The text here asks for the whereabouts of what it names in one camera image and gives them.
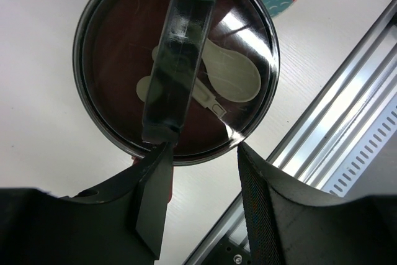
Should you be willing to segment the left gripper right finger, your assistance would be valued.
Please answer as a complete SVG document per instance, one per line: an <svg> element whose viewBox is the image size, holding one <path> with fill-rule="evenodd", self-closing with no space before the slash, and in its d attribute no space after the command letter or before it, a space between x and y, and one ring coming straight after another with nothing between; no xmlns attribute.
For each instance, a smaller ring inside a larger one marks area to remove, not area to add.
<svg viewBox="0 0 397 265"><path fill-rule="evenodd" d="M238 146L253 264L395 264L396 196L346 201Z"/></svg>

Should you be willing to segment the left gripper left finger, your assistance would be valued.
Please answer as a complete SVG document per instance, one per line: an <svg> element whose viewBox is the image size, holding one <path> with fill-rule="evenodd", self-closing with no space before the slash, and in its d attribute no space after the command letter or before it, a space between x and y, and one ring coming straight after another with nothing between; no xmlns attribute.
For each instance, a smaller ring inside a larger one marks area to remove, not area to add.
<svg viewBox="0 0 397 265"><path fill-rule="evenodd" d="M2 264L153 264L164 235L173 147L75 197L1 189ZM153 173L163 182L150 181Z"/></svg>

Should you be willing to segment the beige toy piece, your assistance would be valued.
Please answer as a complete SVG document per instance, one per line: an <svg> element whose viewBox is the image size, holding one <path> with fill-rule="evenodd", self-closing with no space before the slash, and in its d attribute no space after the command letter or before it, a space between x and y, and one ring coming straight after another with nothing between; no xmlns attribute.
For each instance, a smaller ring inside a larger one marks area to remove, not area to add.
<svg viewBox="0 0 397 265"><path fill-rule="evenodd" d="M253 100L261 89L261 76L256 65L239 52L222 48L209 38L205 42L202 60L212 88L230 102L245 103ZM136 85L136 94L145 101L150 76L141 78ZM203 82L195 80L193 98L219 119L226 115L226 109L216 100Z"/></svg>

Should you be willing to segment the grey lunch box lid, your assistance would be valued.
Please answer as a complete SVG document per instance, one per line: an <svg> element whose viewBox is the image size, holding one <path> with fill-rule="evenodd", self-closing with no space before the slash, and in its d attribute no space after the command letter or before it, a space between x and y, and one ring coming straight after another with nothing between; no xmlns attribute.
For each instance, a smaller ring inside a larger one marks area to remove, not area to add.
<svg viewBox="0 0 397 265"><path fill-rule="evenodd" d="M261 76L258 95L230 102L210 85L205 42L241 53ZM144 158L174 145L174 164L215 159L246 139L274 98L277 34L261 0L89 0L76 29L73 72L82 104L117 147ZM138 81L150 76L145 101ZM195 80L226 109L219 119L192 96Z"/></svg>

